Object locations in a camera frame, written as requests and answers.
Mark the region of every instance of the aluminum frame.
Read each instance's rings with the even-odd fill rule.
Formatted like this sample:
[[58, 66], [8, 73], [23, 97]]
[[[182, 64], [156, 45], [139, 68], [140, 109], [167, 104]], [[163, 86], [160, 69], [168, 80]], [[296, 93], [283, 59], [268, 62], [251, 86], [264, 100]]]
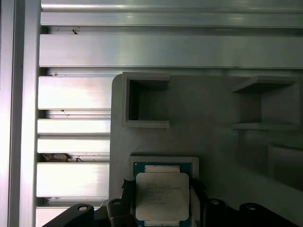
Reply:
[[25, 0], [19, 226], [36, 221], [36, 152], [40, 0]]
[[0, 226], [18, 226], [24, 0], [1, 1]]

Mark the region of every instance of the black mechanical part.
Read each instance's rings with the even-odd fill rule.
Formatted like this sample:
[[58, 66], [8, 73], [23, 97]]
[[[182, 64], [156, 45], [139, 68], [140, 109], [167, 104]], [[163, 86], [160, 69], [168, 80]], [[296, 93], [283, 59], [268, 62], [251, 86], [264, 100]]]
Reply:
[[121, 199], [111, 200], [107, 203], [108, 218], [112, 227], [135, 227], [136, 221], [131, 215], [127, 204]]
[[94, 207], [80, 203], [59, 214], [44, 227], [82, 227], [94, 218]]

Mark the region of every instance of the screw head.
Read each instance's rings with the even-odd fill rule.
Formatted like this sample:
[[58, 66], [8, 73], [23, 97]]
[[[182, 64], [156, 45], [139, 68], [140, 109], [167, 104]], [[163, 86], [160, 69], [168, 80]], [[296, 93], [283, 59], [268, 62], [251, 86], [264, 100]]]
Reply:
[[79, 208], [78, 208], [78, 210], [80, 210], [80, 211], [84, 211], [84, 210], [86, 210], [86, 209], [87, 209], [86, 206], [82, 206], [82, 207], [79, 207]]
[[220, 204], [220, 202], [218, 200], [211, 200], [210, 203], [213, 204], [213, 205], [219, 205]]
[[253, 206], [253, 205], [247, 205], [246, 208], [249, 209], [249, 210], [255, 210], [256, 209], [256, 207]]

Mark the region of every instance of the metal sheet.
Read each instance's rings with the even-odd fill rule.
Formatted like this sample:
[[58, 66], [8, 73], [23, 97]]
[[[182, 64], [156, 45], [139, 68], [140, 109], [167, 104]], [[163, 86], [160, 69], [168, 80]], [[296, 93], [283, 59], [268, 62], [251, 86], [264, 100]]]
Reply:
[[38, 163], [37, 197], [108, 197], [109, 164]]
[[39, 119], [40, 136], [109, 136], [110, 120], [53, 120]]
[[302, 14], [42, 12], [44, 26], [235, 26], [302, 28]]
[[35, 226], [39, 0], [25, 0], [19, 226]]
[[114, 77], [39, 77], [39, 109], [110, 109]]
[[301, 12], [301, 0], [42, 0], [44, 11]]
[[39, 137], [38, 153], [94, 153], [109, 155], [109, 136]]
[[40, 66], [299, 69], [301, 42], [276, 36], [41, 35]]

